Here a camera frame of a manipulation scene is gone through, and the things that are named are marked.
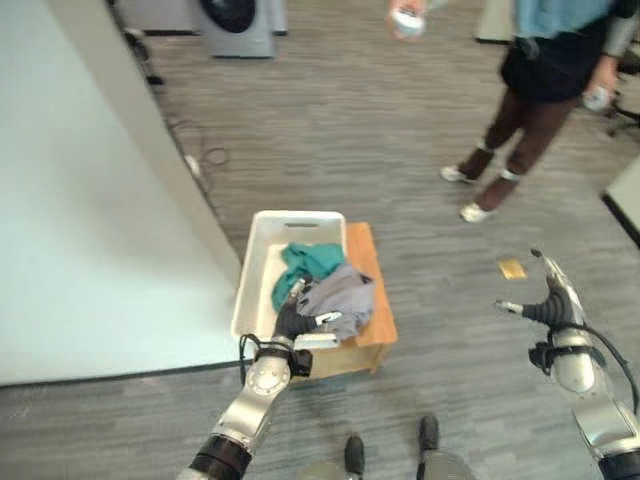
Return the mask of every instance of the white laundry basket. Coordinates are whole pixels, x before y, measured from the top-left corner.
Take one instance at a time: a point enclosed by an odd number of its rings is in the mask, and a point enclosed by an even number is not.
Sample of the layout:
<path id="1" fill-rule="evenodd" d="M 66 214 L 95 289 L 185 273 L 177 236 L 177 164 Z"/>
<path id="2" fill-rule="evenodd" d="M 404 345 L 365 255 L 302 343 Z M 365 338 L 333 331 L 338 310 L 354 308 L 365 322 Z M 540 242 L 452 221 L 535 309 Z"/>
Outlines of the white laundry basket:
<path id="1" fill-rule="evenodd" d="M 338 243 L 345 252 L 347 225 L 337 212 L 262 211 L 255 214 L 242 267 L 240 287 L 231 321 L 231 334 L 253 333 L 269 340 L 276 324 L 271 293 L 287 269 L 282 250 L 292 242 L 309 245 Z M 310 333 L 296 340 L 295 348 L 331 348 L 339 344 L 332 333 Z"/>

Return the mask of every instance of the washing machine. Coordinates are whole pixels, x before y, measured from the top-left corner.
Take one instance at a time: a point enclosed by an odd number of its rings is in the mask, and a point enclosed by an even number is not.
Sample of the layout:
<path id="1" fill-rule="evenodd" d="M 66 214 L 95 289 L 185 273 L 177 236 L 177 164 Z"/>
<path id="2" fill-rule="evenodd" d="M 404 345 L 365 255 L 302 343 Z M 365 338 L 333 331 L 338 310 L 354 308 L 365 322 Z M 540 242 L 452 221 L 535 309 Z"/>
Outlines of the washing machine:
<path id="1" fill-rule="evenodd" d="M 192 0 L 193 17 L 213 57 L 274 56 L 271 0 Z"/>

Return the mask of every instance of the shoe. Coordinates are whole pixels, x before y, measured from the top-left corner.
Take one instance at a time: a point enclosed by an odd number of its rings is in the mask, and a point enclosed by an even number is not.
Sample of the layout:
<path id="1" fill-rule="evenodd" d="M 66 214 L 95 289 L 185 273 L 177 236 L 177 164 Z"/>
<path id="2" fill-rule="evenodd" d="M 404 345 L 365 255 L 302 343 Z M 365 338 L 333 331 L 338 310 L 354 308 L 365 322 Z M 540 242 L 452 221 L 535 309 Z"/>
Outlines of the shoe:
<path id="1" fill-rule="evenodd" d="M 347 473 L 360 477 L 364 473 L 364 443 L 358 435 L 351 435 L 344 447 L 344 467 Z"/>
<path id="2" fill-rule="evenodd" d="M 440 170 L 440 176 L 444 178 L 447 182 L 460 182 L 460 183 L 468 183 L 468 184 L 476 183 L 475 180 L 467 177 L 464 173 L 461 173 L 458 170 L 457 165 L 444 167 L 442 170 Z"/>
<path id="3" fill-rule="evenodd" d="M 482 223 L 495 214 L 495 210 L 486 212 L 482 210 L 477 203 L 470 203 L 469 205 L 462 207 L 460 210 L 460 217 L 468 223 Z"/>
<path id="4" fill-rule="evenodd" d="M 438 419 L 432 413 L 428 413 L 420 419 L 418 445 L 420 446 L 420 452 L 437 450 L 440 446 L 440 427 Z"/>

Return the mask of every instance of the brown pants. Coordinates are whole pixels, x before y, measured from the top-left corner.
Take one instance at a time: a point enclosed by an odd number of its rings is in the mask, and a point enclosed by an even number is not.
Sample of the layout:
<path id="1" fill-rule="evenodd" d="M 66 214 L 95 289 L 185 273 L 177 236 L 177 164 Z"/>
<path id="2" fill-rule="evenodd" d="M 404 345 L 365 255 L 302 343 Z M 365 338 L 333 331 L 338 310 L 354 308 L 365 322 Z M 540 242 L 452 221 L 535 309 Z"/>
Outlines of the brown pants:
<path id="1" fill-rule="evenodd" d="M 507 169 L 516 175 L 526 174 L 560 132 L 577 102 L 577 98 L 572 98 L 559 103 L 529 103 L 507 90 L 484 138 L 488 150 L 477 149 L 458 169 L 469 178 L 478 178 L 493 159 L 493 150 L 503 146 L 522 129 L 522 138 L 507 159 Z M 476 199 L 476 203 L 483 210 L 493 210 L 516 184 L 498 177 Z"/>

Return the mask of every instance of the white sneaker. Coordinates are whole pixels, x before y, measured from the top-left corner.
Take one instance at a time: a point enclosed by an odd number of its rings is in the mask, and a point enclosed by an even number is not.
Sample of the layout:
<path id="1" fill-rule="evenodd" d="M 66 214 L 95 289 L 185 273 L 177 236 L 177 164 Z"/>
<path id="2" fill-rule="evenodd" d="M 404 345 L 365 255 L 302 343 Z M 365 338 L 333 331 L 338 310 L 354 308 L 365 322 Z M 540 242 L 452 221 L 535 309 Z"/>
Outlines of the white sneaker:
<path id="1" fill-rule="evenodd" d="M 462 209 L 460 210 L 460 217 L 465 222 L 469 223 L 482 223 L 487 218 L 492 217 L 495 214 L 495 210 L 485 212 L 478 206 L 477 203 L 470 203 L 469 205 L 462 207 Z"/>
<path id="2" fill-rule="evenodd" d="M 468 184 L 476 182 L 475 180 L 467 177 L 464 173 L 461 173 L 456 165 L 444 167 L 442 170 L 440 170 L 440 176 L 447 182 L 461 182 Z"/>

